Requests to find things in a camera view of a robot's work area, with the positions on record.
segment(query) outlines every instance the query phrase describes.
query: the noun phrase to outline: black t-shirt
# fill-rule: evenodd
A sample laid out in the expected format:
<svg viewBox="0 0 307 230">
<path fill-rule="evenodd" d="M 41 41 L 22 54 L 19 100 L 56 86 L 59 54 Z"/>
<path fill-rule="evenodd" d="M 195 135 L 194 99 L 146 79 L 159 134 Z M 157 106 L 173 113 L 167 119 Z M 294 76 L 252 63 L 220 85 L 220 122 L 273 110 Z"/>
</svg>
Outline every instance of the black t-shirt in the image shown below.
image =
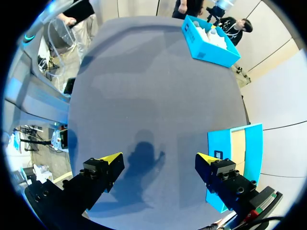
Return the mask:
<svg viewBox="0 0 307 230">
<path fill-rule="evenodd" d="M 76 24 L 78 24 L 79 22 L 88 18 L 90 15 L 94 14 L 94 10 L 89 0 L 82 0 L 73 7 L 63 12 L 63 14 L 67 17 L 75 18 L 77 20 Z"/>
<path fill-rule="evenodd" d="M 242 38 L 243 31 L 236 30 L 234 28 L 235 23 L 236 23 L 236 20 L 232 17 L 222 18 L 220 20 L 219 26 L 227 34 L 227 36 L 230 38 L 232 43 L 236 46 Z"/>
<path fill-rule="evenodd" d="M 189 14 L 188 12 L 192 12 L 197 16 L 198 13 L 201 11 L 202 3 L 203 0 L 187 0 L 187 7 L 188 7 L 187 14 Z M 181 1 L 177 0 L 174 8 L 175 11 L 178 11 L 180 4 Z"/>
</svg>

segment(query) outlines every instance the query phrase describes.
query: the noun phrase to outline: blue box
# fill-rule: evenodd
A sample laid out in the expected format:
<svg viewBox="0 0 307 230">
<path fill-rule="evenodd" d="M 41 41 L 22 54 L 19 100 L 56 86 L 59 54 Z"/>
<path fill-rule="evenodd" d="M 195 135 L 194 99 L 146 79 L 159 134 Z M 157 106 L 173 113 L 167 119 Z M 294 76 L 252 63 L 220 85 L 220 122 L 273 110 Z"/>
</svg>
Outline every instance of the blue box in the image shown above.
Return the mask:
<svg viewBox="0 0 307 230">
<path fill-rule="evenodd" d="M 219 159 L 230 159 L 233 161 L 233 134 L 244 130 L 245 132 L 245 159 L 244 172 L 240 174 L 252 181 L 259 182 L 263 156 L 263 130 L 262 124 L 254 124 L 225 130 L 208 132 L 208 155 Z M 212 194 L 207 189 L 206 201 L 220 213 L 227 207 L 217 194 Z"/>
<path fill-rule="evenodd" d="M 212 27 L 212 23 L 208 23 L 203 19 L 189 15 L 186 16 L 181 29 L 189 46 L 192 58 L 209 61 L 228 68 L 241 58 L 234 44 L 220 27 L 216 27 L 215 29 L 219 36 L 225 38 L 227 50 L 205 42 L 197 31 L 193 23 L 194 21 L 198 21 L 200 27 L 205 29 L 206 33 Z"/>
</svg>

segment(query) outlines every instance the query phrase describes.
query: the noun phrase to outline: gray table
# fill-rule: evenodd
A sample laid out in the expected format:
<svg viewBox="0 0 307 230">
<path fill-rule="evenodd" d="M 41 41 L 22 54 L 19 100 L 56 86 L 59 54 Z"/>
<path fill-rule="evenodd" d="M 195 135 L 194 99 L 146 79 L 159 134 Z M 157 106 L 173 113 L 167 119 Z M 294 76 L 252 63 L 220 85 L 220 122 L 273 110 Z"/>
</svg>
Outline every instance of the gray table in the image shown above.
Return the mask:
<svg viewBox="0 0 307 230">
<path fill-rule="evenodd" d="M 194 167 L 207 132 L 246 125 L 230 69 L 191 58 L 182 20 L 135 17 L 100 29 L 77 76 L 69 114 L 73 174 L 123 152 L 125 170 L 88 212 L 115 229 L 199 229 L 226 214 L 205 202 Z"/>
</svg>

